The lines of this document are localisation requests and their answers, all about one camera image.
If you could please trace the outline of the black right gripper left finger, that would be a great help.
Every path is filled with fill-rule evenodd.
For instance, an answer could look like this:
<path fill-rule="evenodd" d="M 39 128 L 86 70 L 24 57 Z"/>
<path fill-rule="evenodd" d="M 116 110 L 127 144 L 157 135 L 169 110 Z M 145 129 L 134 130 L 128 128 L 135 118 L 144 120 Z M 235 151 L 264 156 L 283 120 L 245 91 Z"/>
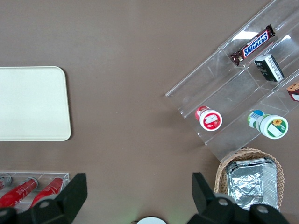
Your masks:
<path fill-rule="evenodd" d="M 2 224 L 71 224 L 87 199 L 85 173 L 77 173 L 54 198 L 38 202 L 23 213 L 15 208 L 1 208 Z"/>

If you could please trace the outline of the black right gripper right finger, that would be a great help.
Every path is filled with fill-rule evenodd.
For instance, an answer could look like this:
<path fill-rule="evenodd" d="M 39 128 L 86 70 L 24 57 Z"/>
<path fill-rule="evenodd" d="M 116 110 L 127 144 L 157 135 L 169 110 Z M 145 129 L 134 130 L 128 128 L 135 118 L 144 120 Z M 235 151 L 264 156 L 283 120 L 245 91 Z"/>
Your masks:
<path fill-rule="evenodd" d="M 289 221 L 275 208 L 254 204 L 242 209 L 228 197 L 215 196 L 202 173 L 192 174 L 192 197 L 198 213 L 189 224 L 288 224 Z"/>

